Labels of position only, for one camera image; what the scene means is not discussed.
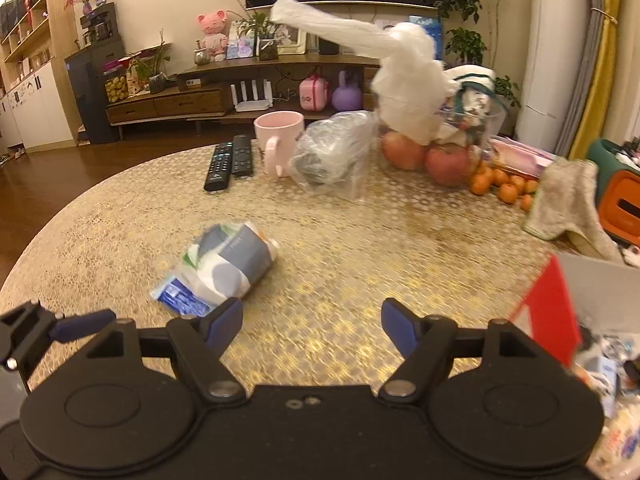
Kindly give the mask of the black remote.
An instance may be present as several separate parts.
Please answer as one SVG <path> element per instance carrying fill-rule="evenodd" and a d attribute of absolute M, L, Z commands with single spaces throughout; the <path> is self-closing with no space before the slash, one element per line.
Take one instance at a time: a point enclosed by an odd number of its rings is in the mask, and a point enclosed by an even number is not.
<path fill-rule="evenodd" d="M 229 186 L 233 145 L 231 142 L 219 143 L 215 146 L 203 185 L 207 193 L 224 191 Z"/>
<path fill-rule="evenodd" d="M 238 134 L 232 140 L 232 168 L 233 177 L 250 177 L 254 174 L 254 160 L 252 140 L 245 134 Z"/>

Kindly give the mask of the pink flat package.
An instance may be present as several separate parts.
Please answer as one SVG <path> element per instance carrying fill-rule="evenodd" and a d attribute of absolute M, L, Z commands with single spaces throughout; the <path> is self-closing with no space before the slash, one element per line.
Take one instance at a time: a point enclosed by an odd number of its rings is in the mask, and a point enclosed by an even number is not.
<path fill-rule="evenodd" d="M 490 140 L 492 162 L 507 170 L 539 177 L 556 156 L 503 136 Z"/>

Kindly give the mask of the red apple left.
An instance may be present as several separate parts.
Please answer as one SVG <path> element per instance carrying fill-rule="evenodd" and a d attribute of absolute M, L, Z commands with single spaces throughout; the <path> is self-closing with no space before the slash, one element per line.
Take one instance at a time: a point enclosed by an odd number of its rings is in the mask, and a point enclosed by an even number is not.
<path fill-rule="evenodd" d="M 417 144 L 408 136 L 389 131 L 382 135 L 381 151 L 395 168 L 416 171 L 423 166 L 426 147 Z"/>

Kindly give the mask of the white router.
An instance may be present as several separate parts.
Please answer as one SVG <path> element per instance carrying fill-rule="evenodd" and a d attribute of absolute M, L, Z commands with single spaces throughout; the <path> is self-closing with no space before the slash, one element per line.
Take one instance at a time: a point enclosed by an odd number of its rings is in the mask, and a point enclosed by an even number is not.
<path fill-rule="evenodd" d="M 262 112 L 273 107 L 271 81 L 241 80 L 230 84 L 231 99 L 237 113 Z"/>

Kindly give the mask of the yellow curtain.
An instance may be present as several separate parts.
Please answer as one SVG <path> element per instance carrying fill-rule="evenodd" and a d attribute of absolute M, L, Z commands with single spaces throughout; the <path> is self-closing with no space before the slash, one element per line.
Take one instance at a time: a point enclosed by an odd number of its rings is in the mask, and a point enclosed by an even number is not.
<path fill-rule="evenodd" d="M 590 144 L 601 135 L 612 96 L 620 0 L 602 0 L 591 13 L 597 19 L 600 36 L 582 117 L 568 151 L 570 159 L 584 158 Z"/>

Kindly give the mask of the red cardboard box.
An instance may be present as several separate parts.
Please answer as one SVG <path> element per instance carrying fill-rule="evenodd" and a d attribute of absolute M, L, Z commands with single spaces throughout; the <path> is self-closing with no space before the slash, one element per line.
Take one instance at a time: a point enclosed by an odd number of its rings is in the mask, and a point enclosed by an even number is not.
<path fill-rule="evenodd" d="M 614 416 L 623 362 L 639 354 L 639 270 L 556 254 L 509 320 L 600 394 Z"/>

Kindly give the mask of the beige cloth rag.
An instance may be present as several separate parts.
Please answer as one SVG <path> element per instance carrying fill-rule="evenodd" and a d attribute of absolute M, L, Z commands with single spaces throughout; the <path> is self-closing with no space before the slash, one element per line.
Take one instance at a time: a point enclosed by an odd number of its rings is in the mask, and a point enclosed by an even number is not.
<path fill-rule="evenodd" d="M 556 158 L 540 177 L 523 229 L 547 242 L 566 238 L 584 256 L 623 264 L 599 220 L 597 176 L 594 162 Z"/>

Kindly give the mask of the black cabinet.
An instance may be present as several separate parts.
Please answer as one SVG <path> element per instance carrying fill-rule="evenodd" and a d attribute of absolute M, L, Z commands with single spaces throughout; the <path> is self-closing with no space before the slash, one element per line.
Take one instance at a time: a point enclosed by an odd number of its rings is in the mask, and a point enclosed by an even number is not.
<path fill-rule="evenodd" d="M 125 56 L 115 5 L 97 6 L 80 20 L 82 45 L 79 51 L 65 59 L 73 94 L 91 144 L 112 143 L 119 139 L 108 122 L 108 104 L 104 88 L 104 66 Z"/>

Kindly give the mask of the pink small case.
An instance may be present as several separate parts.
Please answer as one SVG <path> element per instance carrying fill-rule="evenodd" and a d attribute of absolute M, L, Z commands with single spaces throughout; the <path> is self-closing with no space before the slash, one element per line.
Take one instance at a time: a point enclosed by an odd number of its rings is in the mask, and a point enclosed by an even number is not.
<path fill-rule="evenodd" d="M 303 110 L 322 112 L 329 103 L 329 81 L 317 73 L 312 73 L 299 84 L 298 95 Z"/>

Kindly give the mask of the wooden tv console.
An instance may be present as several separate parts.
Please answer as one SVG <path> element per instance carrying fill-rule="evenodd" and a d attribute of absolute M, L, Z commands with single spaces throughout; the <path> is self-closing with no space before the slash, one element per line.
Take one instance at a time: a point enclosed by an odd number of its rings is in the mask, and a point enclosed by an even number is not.
<path fill-rule="evenodd" d="M 108 122 L 119 129 L 145 122 L 171 120 L 187 120 L 195 122 L 197 126 L 206 120 L 224 124 L 250 124 L 261 114 L 276 110 L 294 110 L 303 114 L 307 122 L 312 122 L 333 115 L 334 107 L 328 104 L 322 112 L 306 112 L 299 104 L 299 84 L 312 73 L 317 73 L 326 78 L 329 88 L 334 90 L 341 70 L 349 70 L 356 75 L 363 91 L 363 105 L 370 110 L 374 104 L 370 82 L 378 71 L 377 62 L 353 54 L 307 53 L 283 55 L 274 61 L 236 58 L 193 66 L 177 75 L 175 87 L 155 94 L 140 93 L 111 104 L 106 108 L 106 114 Z M 230 84 L 252 79 L 271 81 L 273 107 L 262 112 L 237 113 L 232 104 Z"/>

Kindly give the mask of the blue tissue pack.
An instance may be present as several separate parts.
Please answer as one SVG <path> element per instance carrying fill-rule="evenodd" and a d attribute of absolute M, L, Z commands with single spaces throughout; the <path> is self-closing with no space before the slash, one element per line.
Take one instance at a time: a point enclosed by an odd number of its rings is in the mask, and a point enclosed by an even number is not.
<path fill-rule="evenodd" d="M 205 318 L 215 307 L 198 298 L 192 290 L 175 276 L 166 278 L 153 288 L 150 296 L 178 315 Z"/>

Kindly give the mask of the red apple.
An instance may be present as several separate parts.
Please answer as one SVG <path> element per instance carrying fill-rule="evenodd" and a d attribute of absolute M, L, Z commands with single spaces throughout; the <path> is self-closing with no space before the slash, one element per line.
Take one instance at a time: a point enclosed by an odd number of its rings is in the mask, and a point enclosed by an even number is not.
<path fill-rule="evenodd" d="M 389 131 L 382 135 L 381 151 L 395 168 L 416 171 L 423 166 L 426 147 L 417 144 L 408 136 Z"/>
<path fill-rule="evenodd" d="M 424 167 L 430 179 L 444 188 L 468 184 L 478 165 L 478 156 L 470 146 L 433 144 L 425 155 Z"/>

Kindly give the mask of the white plastic bag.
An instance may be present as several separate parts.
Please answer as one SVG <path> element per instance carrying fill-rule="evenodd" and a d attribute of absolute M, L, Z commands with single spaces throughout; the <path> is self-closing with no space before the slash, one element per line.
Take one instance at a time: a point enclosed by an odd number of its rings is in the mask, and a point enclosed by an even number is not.
<path fill-rule="evenodd" d="M 434 40 L 421 26 L 402 22 L 383 30 L 371 23 L 337 18 L 296 0 L 277 0 L 270 20 L 378 60 L 380 68 L 371 82 L 378 97 L 378 118 L 417 144 L 434 141 L 442 124 L 440 108 L 460 84 L 436 60 Z"/>

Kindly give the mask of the black remote right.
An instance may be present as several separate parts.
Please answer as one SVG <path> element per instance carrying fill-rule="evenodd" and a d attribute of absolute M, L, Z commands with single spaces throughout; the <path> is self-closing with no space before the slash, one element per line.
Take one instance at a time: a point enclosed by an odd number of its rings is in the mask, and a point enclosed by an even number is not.
<path fill-rule="evenodd" d="M 254 174 L 254 160 L 252 140 L 245 134 L 238 134 L 232 140 L 232 168 L 233 177 L 250 177 Z"/>

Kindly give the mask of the pile of tangerines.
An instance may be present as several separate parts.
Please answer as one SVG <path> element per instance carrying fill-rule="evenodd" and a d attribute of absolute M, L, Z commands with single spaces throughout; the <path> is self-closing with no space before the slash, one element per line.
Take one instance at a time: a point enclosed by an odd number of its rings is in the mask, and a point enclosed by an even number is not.
<path fill-rule="evenodd" d="M 471 179 L 469 190 L 475 196 L 494 193 L 505 205 L 518 205 L 524 212 L 532 209 L 539 180 L 510 174 L 481 162 Z"/>

